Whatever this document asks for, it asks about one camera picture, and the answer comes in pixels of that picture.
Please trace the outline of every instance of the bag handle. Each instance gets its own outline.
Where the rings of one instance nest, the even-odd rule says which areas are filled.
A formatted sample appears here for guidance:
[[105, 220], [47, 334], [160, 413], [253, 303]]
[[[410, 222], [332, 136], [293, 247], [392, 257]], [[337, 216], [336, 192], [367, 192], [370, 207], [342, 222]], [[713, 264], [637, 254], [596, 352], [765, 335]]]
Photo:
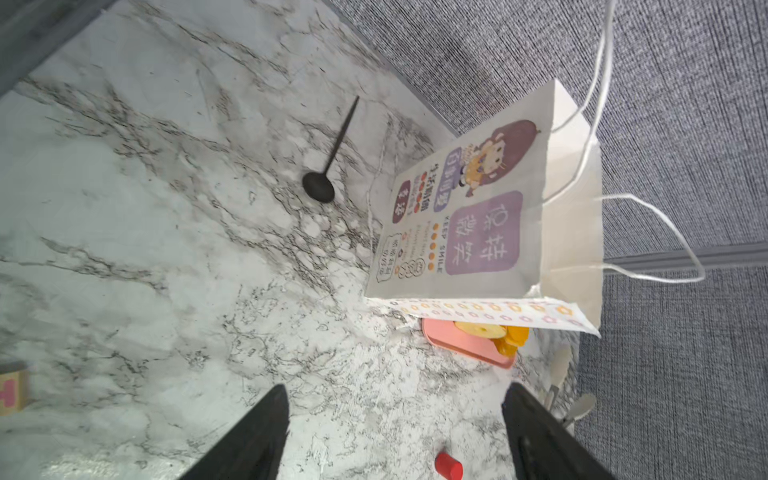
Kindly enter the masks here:
[[[616, 12], [616, 3], [617, 3], [617, 0], [606, 0], [605, 16], [603, 18], [603, 31], [600, 36], [600, 43], [598, 44], [598, 52], [595, 55], [595, 59], [594, 59], [594, 71], [592, 73], [592, 82], [589, 85], [587, 97], [584, 99], [583, 104], [570, 117], [568, 117], [568, 119], [566, 119], [561, 125], [553, 128], [551, 131], [552, 134], [558, 132], [567, 124], [571, 123], [571, 121], [574, 118], [576, 118], [581, 112], [584, 111], [584, 109], [587, 107], [587, 105], [589, 105], [589, 102], [592, 99], [592, 94], [594, 93], [595, 86], [598, 84], [598, 78], [600, 78], [601, 80], [600, 91], [598, 92], [598, 102], [594, 108], [594, 119], [589, 129], [589, 135], [587, 136], [587, 140], [584, 142], [584, 149], [581, 152], [581, 158], [579, 159], [578, 167], [576, 169], [576, 172], [574, 173], [574, 176], [565, 185], [558, 188], [557, 191], [555, 191], [552, 195], [545, 198], [544, 201], [542, 202], [542, 205], [547, 205], [550, 202], [553, 202], [558, 198], [562, 197], [563, 194], [565, 194], [565, 192], [570, 190], [579, 181], [579, 179], [581, 178], [581, 175], [584, 173], [584, 170], [586, 170], [587, 168], [587, 157], [589, 154], [589, 147], [593, 138], [597, 140], [595, 134], [598, 131], [598, 125], [600, 124], [600, 119], [603, 116], [603, 110], [605, 109], [605, 103], [608, 98], [608, 89], [611, 86], [611, 75], [613, 74], [613, 68], [614, 68], [613, 24], [614, 24], [614, 14]], [[696, 254], [694, 253], [694, 251], [690, 248], [690, 245], [685, 240], [685, 237], [683, 237], [683, 234], [680, 233], [680, 231], [677, 229], [672, 219], [670, 219], [664, 212], [659, 210], [658, 207], [656, 207], [653, 204], [649, 204], [648, 202], [640, 200], [639, 198], [635, 197], [633, 194], [603, 195], [598, 199], [600, 201], [615, 200], [615, 199], [632, 200], [633, 202], [640, 204], [641, 206], [646, 207], [647, 209], [650, 209], [651, 211], [653, 211], [657, 215], [657, 217], [659, 217], [661, 221], [663, 221], [672, 230], [672, 233], [674, 233], [678, 241], [680, 241], [680, 244], [688, 253], [688, 256], [690, 257], [691, 261], [693, 261], [694, 266], [696, 267], [696, 270], [698, 272], [698, 275], [694, 278], [663, 278], [661, 276], [653, 276], [653, 275], [646, 275], [644, 273], [631, 272], [630, 270], [622, 268], [618, 265], [614, 265], [612, 263], [601, 263], [600, 265], [590, 266], [590, 268], [616, 270], [617, 272], [623, 273], [624, 275], [629, 276], [631, 278], [636, 278], [639, 280], [650, 280], [653, 282], [660, 282], [660, 283], [694, 283], [694, 282], [700, 282], [701, 280], [704, 280], [704, 278], [706, 278], [707, 273], [704, 271], [703, 265], [699, 261], [698, 257], [696, 257]]]
[[650, 280], [650, 281], [659, 282], [659, 283], [696, 283], [707, 278], [707, 272], [704, 271], [704, 265], [701, 264], [701, 262], [699, 261], [699, 258], [696, 256], [694, 251], [690, 248], [690, 245], [685, 240], [685, 237], [683, 237], [683, 234], [677, 229], [672, 219], [670, 219], [664, 212], [659, 210], [659, 208], [656, 207], [655, 205], [649, 204], [648, 202], [640, 200], [639, 198], [635, 197], [633, 194], [611, 194], [611, 195], [603, 195], [602, 197], [599, 197], [600, 201], [614, 200], [614, 199], [632, 200], [636, 204], [640, 204], [643, 207], [646, 207], [647, 209], [653, 211], [656, 214], [656, 216], [659, 217], [661, 221], [663, 221], [670, 228], [670, 230], [672, 230], [672, 233], [674, 233], [674, 236], [677, 237], [677, 240], [680, 242], [680, 245], [683, 246], [686, 253], [688, 253], [688, 256], [690, 257], [690, 260], [694, 263], [694, 266], [696, 267], [696, 271], [698, 272], [698, 275], [696, 275], [694, 278], [664, 278], [662, 276], [646, 275], [645, 273], [632, 272], [630, 270], [627, 270], [618, 265], [614, 265], [612, 263], [601, 263], [600, 265], [595, 265], [594, 266], [595, 268], [616, 270], [617, 272], [623, 273], [624, 275], [629, 276], [630, 278], [636, 278], [639, 280]]

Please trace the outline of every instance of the white paper bag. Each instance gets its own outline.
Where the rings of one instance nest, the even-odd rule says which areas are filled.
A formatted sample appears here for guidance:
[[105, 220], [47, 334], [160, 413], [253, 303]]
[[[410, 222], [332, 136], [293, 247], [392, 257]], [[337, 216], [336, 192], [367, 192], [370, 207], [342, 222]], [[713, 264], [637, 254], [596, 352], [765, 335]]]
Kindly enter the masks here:
[[597, 141], [559, 81], [400, 174], [366, 297], [416, 316], [599, 335], [603, 259]]

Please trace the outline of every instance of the black spoon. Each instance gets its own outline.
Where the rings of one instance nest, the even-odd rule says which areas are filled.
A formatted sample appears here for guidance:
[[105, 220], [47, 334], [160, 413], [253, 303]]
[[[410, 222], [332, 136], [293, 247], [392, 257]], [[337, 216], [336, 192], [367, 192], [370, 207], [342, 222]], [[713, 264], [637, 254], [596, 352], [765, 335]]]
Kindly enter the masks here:
[[349, 122], [352, 120], [352, 115], [355, 113], [355, 108], [357, 108], [357, 101], [359, 99], [360, 96], [355, 97], [355, 103], [352, 104], [352, 108], [349, 109], [349, 113], [346, 115], [344, 124], [341, 126], [339, 136], [336, 137], [336, 143], [333, 144], [333, 149], [328, 156], [328, 161], [326, 162], [326, 167], [323, 169], [323, 172], [309, 172], [304, 175], [304, 178], [301, 180], [306, 193], [310, 197], [324, 204], [333, 202], [333, 198], [336, 196], [336, 192], [333, 190], [333, 184], [331, 184], [331, 180], [328, 180], [328, 169], [331, 168], [331, 163], [336, 157], [336, 152], [339, 151], [341, 142], [344, 140], [346, 129], [349, 126]]

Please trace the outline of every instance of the red cap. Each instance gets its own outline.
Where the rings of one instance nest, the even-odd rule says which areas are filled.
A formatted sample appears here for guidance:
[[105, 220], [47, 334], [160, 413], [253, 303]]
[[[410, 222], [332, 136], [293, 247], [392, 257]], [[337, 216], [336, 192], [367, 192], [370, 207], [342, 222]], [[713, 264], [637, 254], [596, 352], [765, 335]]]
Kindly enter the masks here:
[[448, 480], [462, 480], [464, 476], [461, 462], [445, 452], [440, 452], [435, 458], [435, 470]]

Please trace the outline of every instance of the pink plate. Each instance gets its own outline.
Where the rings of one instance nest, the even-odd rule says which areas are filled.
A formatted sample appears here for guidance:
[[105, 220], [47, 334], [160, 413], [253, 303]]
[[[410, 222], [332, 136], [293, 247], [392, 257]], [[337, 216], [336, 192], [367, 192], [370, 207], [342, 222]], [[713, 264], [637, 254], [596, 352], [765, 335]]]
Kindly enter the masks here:
[[450, 320], [422, 319], [422, 331], [427, 340], [440, 348], [471, 356], [473, 359], [508, 369], [515, 364], [515, 357], [509, 358], [496, 351], [489, 339], [469, 335], [457, 329]]

